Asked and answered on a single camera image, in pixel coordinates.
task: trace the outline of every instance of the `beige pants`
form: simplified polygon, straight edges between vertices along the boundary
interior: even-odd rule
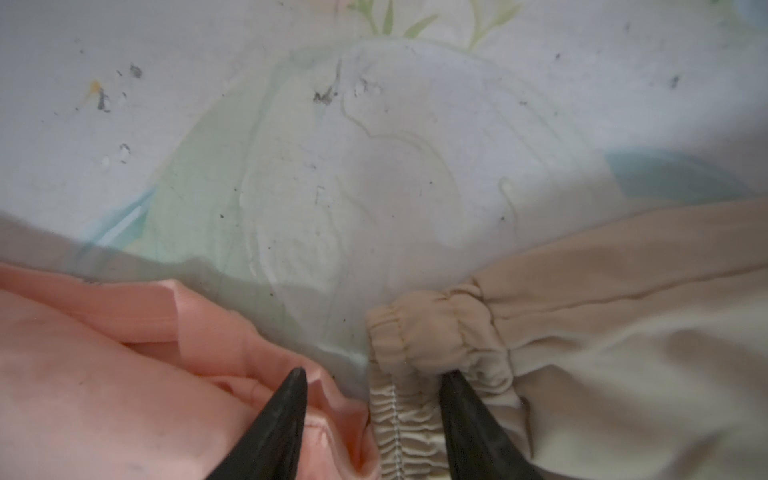
[[[662,210],[368,315],[383,478],[448,478],[460,369],[547,478],[766,478],[768,200]]]

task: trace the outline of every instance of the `pink garment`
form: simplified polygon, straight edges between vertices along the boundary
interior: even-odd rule
[[[180,283],[86,284],[0,263],[0,477],[205,478],[294,367],[298,478],[379,478],[366,405]]]

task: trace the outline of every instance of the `green stem print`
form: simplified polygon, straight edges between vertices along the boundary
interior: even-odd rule
[[[360,14],[367,20],[368,25],[371,27],[371,33],[374,35],[391,35],[392,27],[395,23],[395,8],[392,0],[389,0],[387,4],[386,13],[384,16],[384,22],[382,23],[381,30],[376,25],[376,20],[373,18],[373,2],[374,0],[356,0],[350,3],[347,8],[360,12]],[[501,27],[510,20],[512,20],[521,9],[521,5],[515,2],[515,0],[502,0],[501,5],[498,7],[498,11],[494,18],[486,25],[482,24],[482,9],[480,7],[480,0],[469,0],[469,4],[472,6],[472,14],[475,17],[475,27],[472,30],[472,38],[469,40],[467,51],[475,49],[477,44],[494,28]],[[429,17],[422,18],[415,24],[408,27],[403,33],[405,38],[416,38],[419,34],[429,25],[437,20],[438,15],[430,15]]]

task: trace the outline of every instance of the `table surface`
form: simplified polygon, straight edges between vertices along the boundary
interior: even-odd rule
[[[7,0],[0,259],[180,277],[364,396],[366,308],[765,193],[761,5]]]

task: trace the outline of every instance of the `pink fabric fold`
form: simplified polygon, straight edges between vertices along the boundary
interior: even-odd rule
[[[287,373],[309,383],[298,478],[375,479],[366,405],[174,280],[93,284],[0,263],[3,478],[204,478]]]

